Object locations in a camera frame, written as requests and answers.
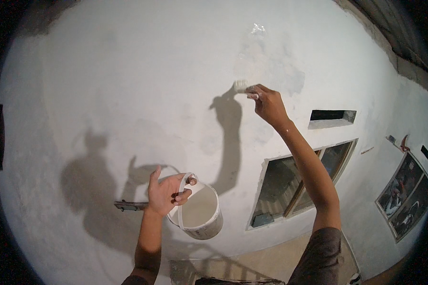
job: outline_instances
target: floor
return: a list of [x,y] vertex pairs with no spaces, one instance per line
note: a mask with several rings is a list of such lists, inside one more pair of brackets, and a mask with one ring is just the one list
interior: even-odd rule
[[[277,279],[287,282],[309,241],[311,232],[296,239],[248,254],[207,260],[170,261],[173,285],[193,285],[202,276],[224,280]],[[358,272],[355,260],[343,238],[341,241],[339,284],[348,284]]]

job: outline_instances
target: sleeve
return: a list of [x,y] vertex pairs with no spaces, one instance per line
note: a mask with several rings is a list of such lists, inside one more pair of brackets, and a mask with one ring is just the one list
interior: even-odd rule
[[141,276],[130,275],[122,282],[122,285],[149,285],[149,283]]
[[340,253],[340,230],[321,228],[314,232],[287,285],[337,284]]

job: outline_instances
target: hand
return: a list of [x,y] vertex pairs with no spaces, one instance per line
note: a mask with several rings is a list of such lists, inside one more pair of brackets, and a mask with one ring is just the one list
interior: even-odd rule
[[248,98],[255,100],[255,112],[276,130],[290,120],[278,91],[261,84],[250,86],[245,91]]
[[[157,166],[157,169],[151,174],[149,179],[149,209],[159,214],[162,218],[166,216],[174,206],[183,205],[187,202],[188,197],[192,194],[190,189],[184,189],[184,192],[179,195],[179,185],[183,179],[185,173],[176,174],[164,179],[162,182],[158,182],[160,176],[161,167]],[[197,180],[193,177],[189,177],[186,181],[186,185],[195,185]]]

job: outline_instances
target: white wall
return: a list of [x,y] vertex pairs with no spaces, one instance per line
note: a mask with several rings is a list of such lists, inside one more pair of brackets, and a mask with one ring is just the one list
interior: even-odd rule
[[[252,34],[254,23],[267,34]],[[373,202],[400,160],[384,137],[408,131],[393,120],[401,86],[410,86],[407,96],[427,115],[428,94],[397,76],[352,15],[329,0],[84,0],[48,35],[16,38],[0,82],[2,203],[17,242],[45,282],[119,284],[130,273],[141,215],[122,213],[112,202],[133,196],[135,186],[135,201],[146,201],[148,165],[193,171],[221,193],[222,231],[196,241],[166,221],[166,258],[232,256],[311,230],[314,209],[245,231],[263,160],[288,149],[244,95],[214,100],[243,78],[281,91],[287,112],[314,148],[359,139],[336,188],[343,229],[364,276],[405,254],[408,246],[394,245]],[[313,109],[357,115],[354,125],[308,130]],[[421,122],[409,127],[421,128],[428,119]],[[409,143],[425,140],[428,148],[428,132],[420,132]],[[393,158],[382,161],[386,156]],[[129,174],[135,182],[127,182]],[[360,201],[365,206],[354,214],[350,205]],[[381,238],[365,238],[371,228]],[[383,266],[372,258],[382,252],[370,247],[377,243],[390,251]]]

